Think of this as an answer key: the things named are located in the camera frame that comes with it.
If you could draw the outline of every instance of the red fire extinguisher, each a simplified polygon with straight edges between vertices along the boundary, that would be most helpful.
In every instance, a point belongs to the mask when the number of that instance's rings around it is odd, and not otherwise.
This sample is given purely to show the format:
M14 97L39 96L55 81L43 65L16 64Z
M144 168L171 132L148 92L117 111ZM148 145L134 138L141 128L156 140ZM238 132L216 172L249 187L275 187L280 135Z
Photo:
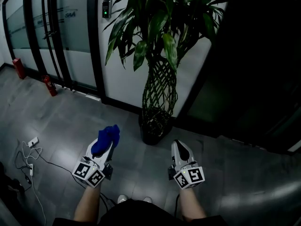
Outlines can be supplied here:
M15 70L17 71L17 74L19 75L19 77L21 79L24 79L26 77L26 74L25 74L25 69L21 62L21 59L15 58L13 60L13 64L14 64Z
M43 78L43 82L46 84L47 89L49 90L50 94L52 96L56 96L57 95L57 91L55 89L54 83L52 83L50 81L50 77L48 75L44 75L44 76L42 76L42 78Z

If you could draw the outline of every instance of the glass door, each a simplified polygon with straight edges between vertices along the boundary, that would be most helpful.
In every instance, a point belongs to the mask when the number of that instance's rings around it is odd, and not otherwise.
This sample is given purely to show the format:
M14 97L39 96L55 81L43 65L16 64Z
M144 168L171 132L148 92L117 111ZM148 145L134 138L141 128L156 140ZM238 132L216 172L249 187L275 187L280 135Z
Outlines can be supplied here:
M48 0L43 1L44 3L42 3L42 0L32 0L32 18L35 34L47 73L51 77L61 80L63 76L60 67L57 66L58 62L54 51L53 42L50 39L51 35L47 34L47 32L50 32Z
M51 0L51 12L55 46L63 48L63 54L58 58L60 66L67 66L66 70L76 85L96 91L89 44L87 0Z
M3 19L6 39L12 59L20 58L27 69L38 71L27 37L23 0L4 0Z

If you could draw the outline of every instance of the human arm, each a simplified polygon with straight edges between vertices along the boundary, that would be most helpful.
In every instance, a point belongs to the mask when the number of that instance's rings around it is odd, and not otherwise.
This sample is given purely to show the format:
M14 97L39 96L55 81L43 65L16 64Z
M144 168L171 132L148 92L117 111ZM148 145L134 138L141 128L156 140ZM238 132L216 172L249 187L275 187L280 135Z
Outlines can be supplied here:
M206 218L206 214L192 188L180 190L180 203L182 215L187 222L191 222L194 219Z
M97 223L100 184L96 188L87 186L74 213L74 221Z

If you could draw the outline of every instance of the power plug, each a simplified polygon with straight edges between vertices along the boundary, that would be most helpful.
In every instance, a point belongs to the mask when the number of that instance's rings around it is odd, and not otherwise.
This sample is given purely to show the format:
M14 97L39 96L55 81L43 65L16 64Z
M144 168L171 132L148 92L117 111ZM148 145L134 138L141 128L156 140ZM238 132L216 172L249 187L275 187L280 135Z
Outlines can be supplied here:
M34 139L32 139L29 143L28 143L28 147L32 147L33 145L36 145L39 142L39 139L37 137L35 137Z
M33 177L33 164L29 164L30 166L30 176Z

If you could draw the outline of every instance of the shoe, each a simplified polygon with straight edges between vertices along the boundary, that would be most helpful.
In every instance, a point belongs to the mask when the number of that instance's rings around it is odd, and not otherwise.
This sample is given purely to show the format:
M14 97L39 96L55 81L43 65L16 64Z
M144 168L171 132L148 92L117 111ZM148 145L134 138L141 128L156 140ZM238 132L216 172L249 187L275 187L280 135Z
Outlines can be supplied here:
M126 200L128 200L128 197L122 194L118 197L117 204L119 204L121 202L125 202Z
M152 199L150 197L146 197L143 199L144 202L152 203Z

